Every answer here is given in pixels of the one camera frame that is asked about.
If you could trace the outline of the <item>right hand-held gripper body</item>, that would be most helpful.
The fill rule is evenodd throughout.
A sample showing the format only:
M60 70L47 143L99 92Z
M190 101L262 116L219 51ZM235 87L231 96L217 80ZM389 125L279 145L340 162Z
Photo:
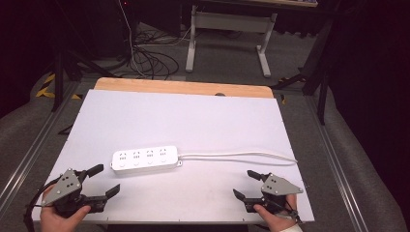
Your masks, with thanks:
M257 204L263 206L271 214L283 212L296 214L296 210L287 208L289 204L286 195L303 193L303 189L273 173L263 175L264 179L261 180L263 182L261 187L262 196L260 198L246 198L244 201L246 211L255 213L253 206Z

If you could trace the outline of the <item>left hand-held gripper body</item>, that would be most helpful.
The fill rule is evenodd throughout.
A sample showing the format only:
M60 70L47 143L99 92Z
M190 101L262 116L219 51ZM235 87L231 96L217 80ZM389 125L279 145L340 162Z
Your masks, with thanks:
M42 207L53 207L57 214L69 218L83 206L90 206L89 214L101 213L107 202L105 195L86 196L82 194L82 184L88 177L87 170L69 168L58 179L52 190L42 200Z

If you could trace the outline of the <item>white power strip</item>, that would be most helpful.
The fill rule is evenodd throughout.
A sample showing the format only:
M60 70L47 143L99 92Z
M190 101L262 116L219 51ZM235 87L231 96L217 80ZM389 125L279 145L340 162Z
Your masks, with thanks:
M173 169L182 164L175 146L160 146L117 151L110 167L116 174L129 174Z

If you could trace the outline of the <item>person's right hand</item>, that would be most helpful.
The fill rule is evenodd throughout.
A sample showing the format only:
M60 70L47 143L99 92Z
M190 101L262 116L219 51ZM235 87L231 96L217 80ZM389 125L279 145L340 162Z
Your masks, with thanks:
M288 202L287 208L297 210L297 196L295 194L286 195ZM253 209L258 213L267 223L271 232L280 232L297 224L296 219L289 219L272 215L263 206L255 204Z

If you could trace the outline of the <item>person's left hand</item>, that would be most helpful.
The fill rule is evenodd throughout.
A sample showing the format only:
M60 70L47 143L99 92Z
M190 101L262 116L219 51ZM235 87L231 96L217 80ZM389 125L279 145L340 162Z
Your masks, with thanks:
M75 232L90 210L90 206L83 206L72 216L65 218L60 217L53 207L43 207L40 213L41 232Z

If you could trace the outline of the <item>yellow black floor tape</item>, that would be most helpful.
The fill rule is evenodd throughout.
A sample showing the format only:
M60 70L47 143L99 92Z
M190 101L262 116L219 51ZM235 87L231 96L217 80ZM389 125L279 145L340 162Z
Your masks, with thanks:
M49 92L48 89L51 86L52 81L55 79L55 74L51 73L44 81L43 85L41 86L40 90L37 92L36 97L45 97L45 98L55 98L55 94L53 92Z

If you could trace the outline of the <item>white board table cover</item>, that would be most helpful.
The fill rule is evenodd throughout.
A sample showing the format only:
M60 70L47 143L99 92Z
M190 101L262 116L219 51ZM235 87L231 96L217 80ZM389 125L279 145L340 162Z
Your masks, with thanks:
M172 145L183 164L116 174L117 151ZM274 98L239 98L91 90L49 176L68 168L104 170L85 195L120 185L93 223L258 223L233 189L261 195L247 171L273 173L301 188L303 178Z

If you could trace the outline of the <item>black tripod stand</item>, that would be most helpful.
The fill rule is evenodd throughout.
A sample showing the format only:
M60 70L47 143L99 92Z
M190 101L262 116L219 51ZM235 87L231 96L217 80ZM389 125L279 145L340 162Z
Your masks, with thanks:
M57 111L65 100L64 74L70 81L82 78L79 64L102 76L112 76L107 69L88 58L91 55L88 44L83 40L61 4L62 0L44 0L49 16L51 44L54 53L55 99L52 111Z

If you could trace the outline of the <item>black metal stand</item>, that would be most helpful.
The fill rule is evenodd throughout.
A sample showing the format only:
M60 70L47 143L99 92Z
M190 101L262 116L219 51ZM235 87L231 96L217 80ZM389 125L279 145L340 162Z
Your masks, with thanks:
M328 17L320 30L315 43L301 68L300 72L288 79L280 81L278 84L272 86L273 90L281 90L290 86L297 81L305 80L305 85L302 87L302 93L305 96L312 96L317 89L319 91L319 101L316 108L316 115L321 125L325 125L325 104L327 99L327 91L329 86L329 77L324 71L325 60L324 51L327 40L331 33L334 24L334 19Z

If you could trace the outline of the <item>dark computer tower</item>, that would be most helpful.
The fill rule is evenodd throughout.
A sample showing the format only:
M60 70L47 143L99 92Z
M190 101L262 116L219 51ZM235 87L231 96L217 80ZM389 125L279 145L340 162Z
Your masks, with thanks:
M118 5L119 15L124 25L124 37L131 60L134 60L134 37L138 21L135 19L135 9L132 0L114 0Z

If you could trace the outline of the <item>aluminium floor rail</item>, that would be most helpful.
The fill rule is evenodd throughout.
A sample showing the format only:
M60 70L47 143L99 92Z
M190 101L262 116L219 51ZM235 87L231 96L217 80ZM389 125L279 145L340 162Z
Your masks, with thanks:
M335 147L331 141L328 131L324 125L322 125L317 116L317 107L313 97L306 97L307 107L313 116L316 127L319 130L320 137L325 146L325 154L328 164L332 170L334 179L337 183L338 191L343 200L344 206L350 217L355 232L368 232L365 219L359 208L358 202L355 198L353 189L351 188L344 170L340 164Z
M0 209L15 198L79 85L78 81L65 84L56 109L55 99L34 96L0 119Z

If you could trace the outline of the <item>white metal desk frame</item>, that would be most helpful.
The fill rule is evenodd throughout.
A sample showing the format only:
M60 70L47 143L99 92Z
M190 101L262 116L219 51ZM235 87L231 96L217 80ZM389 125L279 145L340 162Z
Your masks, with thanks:
M270 77L272 74L266 58L266 49L271 39L277 16L277 14L271 14L269 17L261 17L236 14L204 13L199 11L197 6L193 5L190 11L190 43L185 67L186 72L191 73L193 71L196 47L196 30L216 29L263 33L264 39L262 44L259 44L255 49L263 76L266 78Z

